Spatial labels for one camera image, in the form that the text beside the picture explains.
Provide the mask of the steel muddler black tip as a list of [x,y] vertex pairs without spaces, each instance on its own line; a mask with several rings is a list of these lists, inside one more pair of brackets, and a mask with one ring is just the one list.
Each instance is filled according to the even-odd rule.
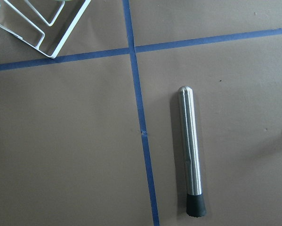
[[186,179],[186,213],[195,218],[206,214],[201,184],[201,169],[197,142],[197,130],[193,90],[182,86],[178,90],[179,113],[181,122],[183,156]]

